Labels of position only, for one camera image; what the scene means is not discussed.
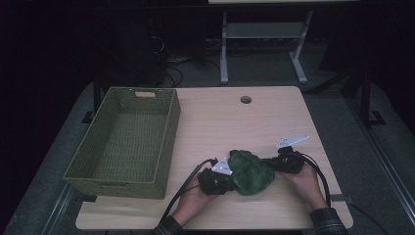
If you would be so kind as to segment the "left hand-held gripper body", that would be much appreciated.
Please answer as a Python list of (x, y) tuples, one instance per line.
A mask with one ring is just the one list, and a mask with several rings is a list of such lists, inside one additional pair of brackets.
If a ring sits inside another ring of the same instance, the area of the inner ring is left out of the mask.
[(236, 188), (232, 174), (228, 159), (223, 158), (215, 161), (211, 168), (207, 167), (199, 174), (199, 186), (207, 195), (223, 195)]

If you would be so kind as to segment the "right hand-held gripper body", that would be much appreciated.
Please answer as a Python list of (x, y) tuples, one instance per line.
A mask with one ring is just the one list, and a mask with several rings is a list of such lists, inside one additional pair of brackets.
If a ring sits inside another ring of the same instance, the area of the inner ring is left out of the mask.
[(276, 145), (278, 157), (275, 170), (285, 173), (299, 173), (304, 164), (304, 160), (300, 152), (294, 151), (293, 146), (308, 138), (309, 136), (307, 134), (283, 137)]

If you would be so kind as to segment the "green plush garment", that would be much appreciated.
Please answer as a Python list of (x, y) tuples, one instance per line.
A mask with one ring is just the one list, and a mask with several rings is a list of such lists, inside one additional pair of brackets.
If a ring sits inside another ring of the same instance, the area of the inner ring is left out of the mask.
[(245, 150), (232, 150), (228, 160), (237, 191), (252, 196), (264, 191), (274, 180), (274, 169)]

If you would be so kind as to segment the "green woven basket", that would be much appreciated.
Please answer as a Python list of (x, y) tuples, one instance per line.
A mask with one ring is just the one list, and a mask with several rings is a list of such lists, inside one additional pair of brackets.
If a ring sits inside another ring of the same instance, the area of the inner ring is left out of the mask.
[(163, 199), (180, 113), (172, 88), (110, 88), (64, 180), (90, 196)]

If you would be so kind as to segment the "person's right hand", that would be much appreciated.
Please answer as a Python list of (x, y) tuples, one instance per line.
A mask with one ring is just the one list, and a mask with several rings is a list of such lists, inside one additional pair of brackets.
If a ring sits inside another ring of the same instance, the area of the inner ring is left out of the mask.
[(279, 172), (279, 175), (290, 181), (297, 193), (310, 205), (313, 211), (328, 208), (323, 198), (315, 170), (304, 164), (297, 174)]

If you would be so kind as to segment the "person's left hand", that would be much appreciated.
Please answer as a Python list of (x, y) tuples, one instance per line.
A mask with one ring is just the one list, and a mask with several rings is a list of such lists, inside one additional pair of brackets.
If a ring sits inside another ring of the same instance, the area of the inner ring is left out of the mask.
[(205, 194), (199, 186), (192, 186), (180, 197), (178, 206), (172, 214), (172, 217), (181, 226), (184, 226), (200, 214), (216, 198), (216, 195)]

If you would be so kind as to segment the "black stand leg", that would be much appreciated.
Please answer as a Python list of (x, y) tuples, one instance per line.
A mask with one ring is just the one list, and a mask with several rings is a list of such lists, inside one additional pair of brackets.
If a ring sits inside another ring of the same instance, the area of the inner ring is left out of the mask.
[(360, 118), (363, 124), (371, 128), (373, 125), (385, 125), (386, 122), (378, 111), (370, 110), (371, 77), (368, 70), (361, 73)]
[(100, 78), (98, 74), (94, 76), (92, 87), (93, 87), (93, 110), (88, 111), (84, 115), (82, 123), (91, 123), (101, 105), (102, 89), (101, 89)]

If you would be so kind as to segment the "grey metal stand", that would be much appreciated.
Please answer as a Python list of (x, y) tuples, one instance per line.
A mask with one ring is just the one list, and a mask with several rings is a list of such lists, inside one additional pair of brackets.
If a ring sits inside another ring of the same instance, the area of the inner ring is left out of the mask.
[(222, 14), (221, 53), (219, 60), (220, 83), (229, 82), (227, 63), (228, 39), (296, 39), (297, 47), (289, 53), (290, 60), (300, 84), (308, 80), (300, 63), (300, 53), (308, 33), (313, 11), (305, 14), (302, 22), (294, 23), (229, 23), (227, 13)]

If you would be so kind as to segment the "metal floor rail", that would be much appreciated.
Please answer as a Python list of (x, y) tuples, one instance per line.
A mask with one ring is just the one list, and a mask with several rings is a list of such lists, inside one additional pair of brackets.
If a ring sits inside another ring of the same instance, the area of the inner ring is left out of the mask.
[(382, 147), (379, 138), (373, 131), (372, 124), (367, 124), (363, 120), (363, 117), (360, 114), (360, 108), (354, 101), (346, 99), (346, 104), (351, 109), (351, 112), (357, 120), (359, 127), (362, 129), (364, 135), (369, 141), (373, 151), (377, 156), (377, 159), (380, 163), (380, 167), (384, 172), (384, 175), (388, 179), (390, 186), (394, 190), (409, 220), (415, 227), (415, 198), (412, 196), (412, 194), (402, 181), (399, 173), (396, 171), (396, 168), (389, 159), (386, 150)]
[(41, 235), (53, 235), (55, 233), (68, 209), (73, 193), (73, 187), (66, 183), (43, 227)]

